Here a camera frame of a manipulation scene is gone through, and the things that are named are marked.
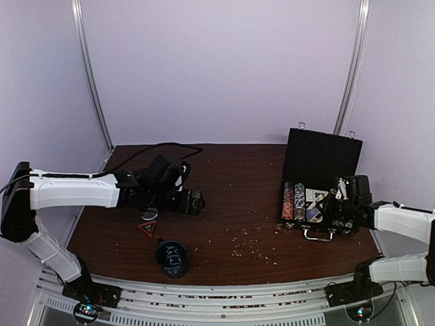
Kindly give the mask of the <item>clear acrylic dealer button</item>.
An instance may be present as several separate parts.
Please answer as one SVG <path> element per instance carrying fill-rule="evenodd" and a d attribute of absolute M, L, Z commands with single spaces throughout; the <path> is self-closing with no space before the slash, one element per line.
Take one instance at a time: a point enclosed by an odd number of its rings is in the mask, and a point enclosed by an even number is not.
<path fill-rule="evenodd" d="M 154 221 L 158 217 L 158 210 L 147 209 L 146 211 L 141 213 L 140 217 L 146 222 Z"/>

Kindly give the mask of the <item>black poker chip case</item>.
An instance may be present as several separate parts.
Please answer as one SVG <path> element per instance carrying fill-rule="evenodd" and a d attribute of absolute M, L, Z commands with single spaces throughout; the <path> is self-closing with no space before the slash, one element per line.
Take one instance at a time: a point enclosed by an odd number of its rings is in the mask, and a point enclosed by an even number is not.
<path fill-rule="evenodd" d="M 332 225 L 285 220 L 281 218 L 283 189 L 286 181 L 302 183 L 305 189 L 330 192 L 336 188 L 339 177 L 353 176 L 356 172 L 363 142 L 358 139 L 328 134 L 312 130 L 291 128 L 288 134 L 283 170 L 281 174 L 279 212 L 277 226 L 287 229 L 299 229 L 335 234 L 355 234 L 358 231 L 342 231 Z M 305 212 L 312 202 L 305 199 Z"/>

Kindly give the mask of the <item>white card deck box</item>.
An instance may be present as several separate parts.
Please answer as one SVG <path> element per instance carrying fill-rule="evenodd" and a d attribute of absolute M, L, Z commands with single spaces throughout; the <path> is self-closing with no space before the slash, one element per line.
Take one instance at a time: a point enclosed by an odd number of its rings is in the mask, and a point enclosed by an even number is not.
<path fill-rule="evenodd" d="M 329 192 L 324 190 L 306 189 L 305 199 L 307 202 L 316 202 L 324 199 L 328 194 Z"/>

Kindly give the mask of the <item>triangular all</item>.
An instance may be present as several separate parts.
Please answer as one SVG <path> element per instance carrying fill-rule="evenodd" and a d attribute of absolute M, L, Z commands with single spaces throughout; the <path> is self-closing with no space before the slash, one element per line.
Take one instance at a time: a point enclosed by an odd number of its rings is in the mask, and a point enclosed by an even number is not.
<path fill-rule="evenodd" d="M 139 224 L 138 228 L 147 234 L 150 238 L 153 236 L 154 229 L 156 227 L 156 221 L 147 221 L 145 223 Z"/>

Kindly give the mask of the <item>orange black chip stack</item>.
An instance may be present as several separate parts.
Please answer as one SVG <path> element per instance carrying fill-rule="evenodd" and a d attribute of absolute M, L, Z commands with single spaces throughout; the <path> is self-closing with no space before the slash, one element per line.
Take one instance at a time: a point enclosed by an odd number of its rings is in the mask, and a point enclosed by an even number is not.
<path fill-rule="evenodd" d="M 284 185 L 281 218 L 285 220 L 294 219 L 294 187 Z"/>

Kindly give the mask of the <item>yellow blue card deck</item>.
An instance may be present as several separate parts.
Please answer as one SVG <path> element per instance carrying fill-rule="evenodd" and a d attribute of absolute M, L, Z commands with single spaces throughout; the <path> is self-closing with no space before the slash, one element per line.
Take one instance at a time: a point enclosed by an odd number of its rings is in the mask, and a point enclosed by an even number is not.
<path fill-rule="evenodd" d="M 306 220 L 309 223 L 321 223 L 323 221 L 323 215 L 316 207 L 315 203 L 312 202 L 311 205 L 306 209 Z"/>

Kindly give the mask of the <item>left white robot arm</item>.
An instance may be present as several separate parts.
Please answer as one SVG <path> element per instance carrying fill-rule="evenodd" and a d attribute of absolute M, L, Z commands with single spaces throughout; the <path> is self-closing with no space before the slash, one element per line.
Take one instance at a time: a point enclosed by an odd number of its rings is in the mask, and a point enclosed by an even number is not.
<path fill-rule="evenodd" d="M 191 166 L 158 155 L 136 171 L 100 174 L 49 173 L 19 163 L 10 182 L 1 189 L 1 237 L 24 245 L 55 271 L 65 287 L 84 302 L 98 294 L 97 285 L 78 256 L 59 245 L 37 218 L 37 211 L 51 207 L 99 206 L 137 209 L 142 215 L 171 211 L 198 215 L 205 207 L 200 191 L 186 189 Z"/>

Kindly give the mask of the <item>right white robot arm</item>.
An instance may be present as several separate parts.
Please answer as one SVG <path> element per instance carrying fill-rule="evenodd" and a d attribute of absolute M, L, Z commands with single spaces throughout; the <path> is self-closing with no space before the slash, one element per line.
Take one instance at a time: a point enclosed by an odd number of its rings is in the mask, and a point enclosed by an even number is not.
<path fill-rule="evenodd" d="M 424 253 L 380 257 L 357 265 L 348 287 L 353 299 L 373 295 L 375 287 L 384 282 L 434 285 L 434 211 L 409 208 L 396 201 L 374 202 L 366 175 L 341 177 L 316 207 L 324 219 L 345 228 L 392 232 L 428 246 Z"/>

